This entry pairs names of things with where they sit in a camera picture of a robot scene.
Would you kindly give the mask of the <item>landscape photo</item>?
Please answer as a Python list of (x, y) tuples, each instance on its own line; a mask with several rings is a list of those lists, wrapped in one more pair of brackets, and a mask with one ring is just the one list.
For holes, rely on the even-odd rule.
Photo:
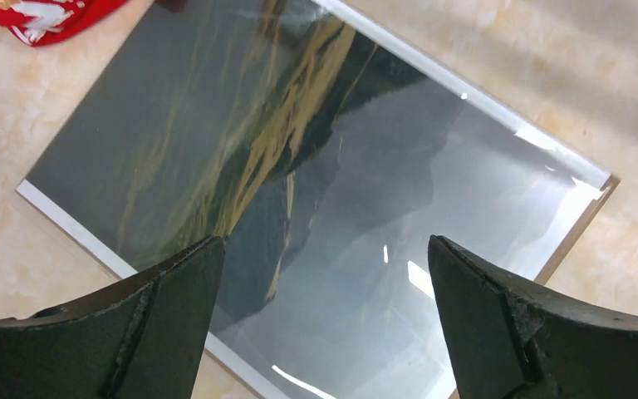
[(427, 246), (547, 279), (608, 170), (338, 1), (156, 2), (18, 193), (126, 278), (224, 239), (265, 398), (452, 398)]

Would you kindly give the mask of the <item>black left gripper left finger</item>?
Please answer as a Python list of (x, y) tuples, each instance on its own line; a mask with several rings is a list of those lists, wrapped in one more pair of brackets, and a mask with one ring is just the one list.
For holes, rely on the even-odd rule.
[(0, 319), (0, 398), (188, 398), (220, 285), (209, 236), (117, 283)]

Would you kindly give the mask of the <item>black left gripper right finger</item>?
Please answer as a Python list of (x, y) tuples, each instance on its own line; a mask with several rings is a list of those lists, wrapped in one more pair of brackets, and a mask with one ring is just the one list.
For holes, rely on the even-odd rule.
[(638, 398), (638, 316), (585, 303), (444, 236), (429, 273), (462, 398)]

